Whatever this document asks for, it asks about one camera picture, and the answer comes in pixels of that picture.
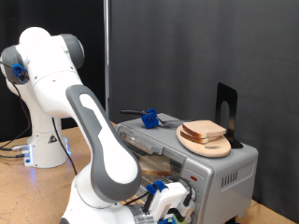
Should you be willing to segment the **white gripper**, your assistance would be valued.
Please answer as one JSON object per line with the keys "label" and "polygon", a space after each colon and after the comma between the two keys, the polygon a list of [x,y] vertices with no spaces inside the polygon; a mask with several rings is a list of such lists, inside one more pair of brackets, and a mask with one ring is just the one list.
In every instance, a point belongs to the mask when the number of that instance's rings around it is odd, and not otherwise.
{"label": "white gripper", "polygon": [[173,218],[176,224],[189,224],[195,208],[195,191],[180,182],[169,183],[158,189],[149,206],[154,224]]}

